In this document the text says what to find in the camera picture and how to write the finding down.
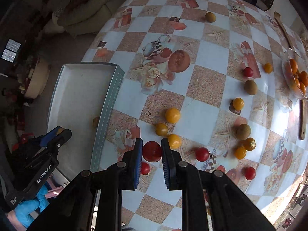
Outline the blue gloved left hand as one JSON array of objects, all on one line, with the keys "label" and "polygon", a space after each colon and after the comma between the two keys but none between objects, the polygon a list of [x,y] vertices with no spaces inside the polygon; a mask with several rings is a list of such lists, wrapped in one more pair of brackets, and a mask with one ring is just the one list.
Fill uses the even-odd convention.
[{"label": "blue gloved left hand", "polygon": [[49,205],[49,202],[45,195],[48,193],[46,186],[42,186],[37,195],[32,200],[26,200],[16,206],[14,212],[16,216],[16,230],[26,230],[34,218],[30,215],[33,211],[37,209],[42,211]]}]

